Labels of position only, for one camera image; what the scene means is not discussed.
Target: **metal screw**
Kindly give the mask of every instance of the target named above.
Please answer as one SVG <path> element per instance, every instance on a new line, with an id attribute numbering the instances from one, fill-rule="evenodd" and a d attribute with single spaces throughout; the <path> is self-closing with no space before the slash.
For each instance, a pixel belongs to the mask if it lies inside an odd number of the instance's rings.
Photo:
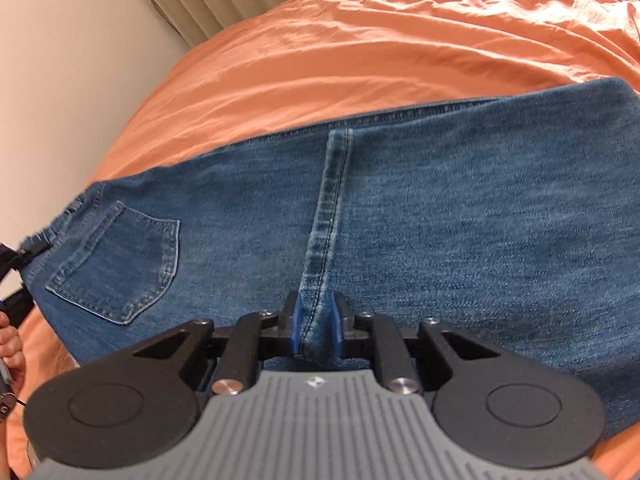
<path id="1" fill-rule="evenodd" d="M 387 388 L 395 394 L 414 394 L 420 389 L 418 383 L 408 377 L 391 379 Z"/>
<path id="2" fill-rule="evenodd" d="M 216 395 L 237 395 L 244 390 L 244 384 L 236 379 L 220 379 L 211 385 Z"/>

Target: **orange duvet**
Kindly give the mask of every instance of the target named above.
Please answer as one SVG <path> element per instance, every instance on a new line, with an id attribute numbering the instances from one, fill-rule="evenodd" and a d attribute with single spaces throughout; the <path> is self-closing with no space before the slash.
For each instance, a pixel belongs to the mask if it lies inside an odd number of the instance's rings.
<path id="1" fill-rule="evenodd" d="M 187 54 L 94 179 L 381 108 L 603 76 L 640 92 L 638 12 L 640 0 L 291 0 Z M 38 311 L 20 332 L 28 397 L 72 361 Z M 10 462 L 26 475 L 21 415 L 10 421 Z M 640 426 L 602 444 L 595 462 L 616 480 L 631 478 L 640 470 Z"/>

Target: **jeans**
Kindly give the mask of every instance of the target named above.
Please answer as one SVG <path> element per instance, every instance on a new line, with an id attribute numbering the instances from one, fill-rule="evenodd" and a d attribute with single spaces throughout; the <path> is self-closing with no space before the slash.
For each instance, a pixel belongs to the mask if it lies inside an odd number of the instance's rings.
<path id="1" fill-rule="evenodd" d="M 343 367 L 339 290 L 577 374 L 612 434 L 640 418 L 639 125 L 611 78 L 257 137 L 93 184 L 22 275 L 80 364 L 299 290 L 300 365 Z"/>

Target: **back pocket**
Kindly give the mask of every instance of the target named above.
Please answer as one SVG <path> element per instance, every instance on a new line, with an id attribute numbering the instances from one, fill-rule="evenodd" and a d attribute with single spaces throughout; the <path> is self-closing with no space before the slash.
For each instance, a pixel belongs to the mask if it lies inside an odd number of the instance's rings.
<path id="1" fill-rule="evenodd" d="M 117 202 L 49 278 L 63 300 L 129 324 L 166 292 L 178 266 L 178 220 L 153 218 Z"/>

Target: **logo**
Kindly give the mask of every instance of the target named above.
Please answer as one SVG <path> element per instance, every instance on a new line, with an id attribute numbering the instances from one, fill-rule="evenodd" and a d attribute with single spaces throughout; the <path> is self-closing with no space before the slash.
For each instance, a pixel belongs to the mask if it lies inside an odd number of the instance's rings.
<path id="1" fill-rule="evenodd" d="M 313 377 L 309 377 L 306 380 L 306 384 L 311 386 L 314 390 L 317 390 L 318 388 L 322 388 L 325 382 L 326 381 L 322 377 L 318 377 L 317 375 Z"/>

